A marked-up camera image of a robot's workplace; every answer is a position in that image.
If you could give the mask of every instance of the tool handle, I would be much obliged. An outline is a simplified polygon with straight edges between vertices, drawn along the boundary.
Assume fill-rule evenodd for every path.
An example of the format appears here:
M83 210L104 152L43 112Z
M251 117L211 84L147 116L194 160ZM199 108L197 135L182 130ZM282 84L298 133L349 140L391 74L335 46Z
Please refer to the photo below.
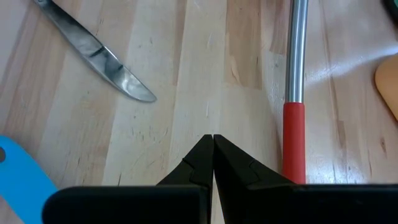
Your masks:
M285 103L283 175L296 184L305 184L305 113L303 103Z

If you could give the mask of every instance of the wood grain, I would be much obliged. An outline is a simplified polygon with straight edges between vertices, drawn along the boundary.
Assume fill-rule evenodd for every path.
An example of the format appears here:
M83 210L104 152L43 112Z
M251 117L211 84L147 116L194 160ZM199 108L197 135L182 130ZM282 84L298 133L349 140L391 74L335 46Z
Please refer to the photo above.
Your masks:
M280 170L289 0L56 2L158 97L129 100L32 1L1 1L1 134L57 187L156 184L209 133ZM373 84L397 52L380 1L310 1L307 182L398 181L397 123ZM223 223L216 189L213 201L213 223ZM0 199L0 223L20 222Z

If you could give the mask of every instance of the knife blade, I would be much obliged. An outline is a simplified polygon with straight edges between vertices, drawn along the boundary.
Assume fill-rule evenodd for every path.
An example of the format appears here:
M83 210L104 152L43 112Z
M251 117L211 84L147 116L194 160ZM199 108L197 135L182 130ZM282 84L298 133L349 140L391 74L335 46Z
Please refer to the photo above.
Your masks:
M93 34L52 0L34 0L61 34L98 74L130 98L154 102L156 96Z

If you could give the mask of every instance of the wooden cutting board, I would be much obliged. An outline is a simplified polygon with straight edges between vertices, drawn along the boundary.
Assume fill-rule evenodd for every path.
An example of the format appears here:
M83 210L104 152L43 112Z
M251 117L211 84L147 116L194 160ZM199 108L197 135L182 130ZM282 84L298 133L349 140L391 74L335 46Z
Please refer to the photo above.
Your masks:
M376 70L376 87L398 120L398 54L385 60Z

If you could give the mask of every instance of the red handle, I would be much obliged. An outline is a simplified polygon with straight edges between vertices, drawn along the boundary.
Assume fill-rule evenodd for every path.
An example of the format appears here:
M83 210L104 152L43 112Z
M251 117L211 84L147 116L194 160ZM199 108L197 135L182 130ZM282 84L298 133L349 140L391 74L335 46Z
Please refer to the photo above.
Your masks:
M284 105L283 175L305 184L305 121L303 103Z

